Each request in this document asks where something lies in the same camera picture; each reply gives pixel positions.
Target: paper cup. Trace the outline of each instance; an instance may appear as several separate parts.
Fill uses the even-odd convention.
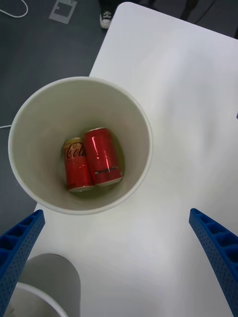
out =
[[[83,199],[66,190],[62,147],[97,127],[110,129],[121,145],[124,178],[113,190]],[[151,127],[138,102],[122,88],[90,77],[58,80],[33,94],[18,111],[8,142],[22,188],[45,207],[67,214],[98,213],[123,202],[144,179],[152,148]]]

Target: soda can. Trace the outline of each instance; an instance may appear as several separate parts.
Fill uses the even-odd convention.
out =
[[[98,128],[88,131],[83,144],[95,185],[106,186],[120,182],[123,175],[109,130]]]
[[[94,187],[81,138],[72,138],[63,146],[67,188],[70,192],[82,192]]]

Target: shoe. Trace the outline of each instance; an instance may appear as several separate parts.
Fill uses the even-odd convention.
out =
[[[100,25],[103,29],[108,29],[113,19],[113,13],[108,10],[102,10],[100,14]]]

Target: white cup rim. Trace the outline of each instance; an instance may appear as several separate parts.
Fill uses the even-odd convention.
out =
[[[52,205],[48,202],[46,202],[45,200],[41,199],[38,195],[36,195],[35,193],[33,193],[31,191],[31,189],[25,184],[25,182],[23,181],[23,179],[20,177],[16,165],[15,165],[15,161],[14,161],[14,156],[13,156],[13,136],[15,133],[15,126],[18,122],[19,117],[21,116],[22,112],[24,111],[24,109],[28,106],[29,102],[34,99],[38,94],[40,94],[42,91],[46,90],[49,87],[58,85],[60,83],[64,83],[64,82],[70,82],[70,81],[75,81],[75,80],[83,80],[83,81],[94,81],[94,82],[98,82],[98,83],[102,83],[102,84],[106,84],[111,86],[112,88],[115,88],[117,90],[119,90],[122,94],[126,95],[129,99],[131,99],[133,101],[134,104],[136,104],[136,106],[138,107],[139,111],[141,112],[147,129],[148,129],[148,136],[149,136],[149,153],[148,153],[148,157],[147,157],[147,162],[145,165],[145,168],[143,170],[143,173],[141,174],[140,178],[137,180],[137,182],[134,184],[134,186],[122,197],[120,197],[119,199],[117,199],[116,201],[114,201],[113,203],[110,203],[106,206],[103,207],[99,207],[99,208],[95,208],[95,209],[90,209],[90,210],[84,210],[84,211],[77,211],[77,210],[71,210],[71,209],[64,209],[64,208],[60,208],[57,207],[55,205]],[[122,203],[123,201],[125,201],[142,183],[143,179],[145,178],[145,175],[147,174],[149,167],[150,167],[150,163],[151,163],[151,159],[152,159],[152,153],[153,153],[153,134],[152,134],[152,129],[150,126],[150,122],[147,118],[147,115],[145,114],[143,108],[141,107],[141,105],[135,100],[135,98],[130,95],[126,90],[124,90],[123,88],[119,87],[116,84],[113,84],[111,82],[108,82],[106,80],[103,79],[99,79],[99,78],[94,78],[94,77],[69,77],[69,78],[63,78],[63,79],[59,79],[57,81],[54,81],[46,86],[43,86],[42,88],[40,88],[39,90],[37,90],[34,94],[32,94],[25,102],[24,104],[21,106],[21,108],[18,110],[13,122],[12,122],[12,126],[10,129],[10,133],[9,133],[9,138],[8,138],[8,156],[9,156],[9,161],[10,161],[10,165],[11,165],[11,169],[13,171],[14,176],[16,177],[18,183],[20,184],[20,186],[23,188],[23,190],[32,198],[34,199],[36,202],[40,203],[41,205],[43,205],[44,207],[51,209],[53,211],[57,211],[60,213],[64,213],[64,214],[72,214],[72,215],[88,215],[88,214],[96,214],[96,213],[100,213],[109,209],[112,209],[113,207],[119,205],[120,203]]]
[[[41,291],[40,289],[38,289],[32,285],[21,283],[21,282],[17,282],[16,288],[23,290],[23,291],[27,291],[27,292],[34,294],[34,295],[38,296],[39,298],[43,299],[52,308],[54,308],[54,310],[58,313],[58,315],[60,317],[68,317],[68,315],[63,310],[63,308],[52,297],[50,297],[48,294]]]

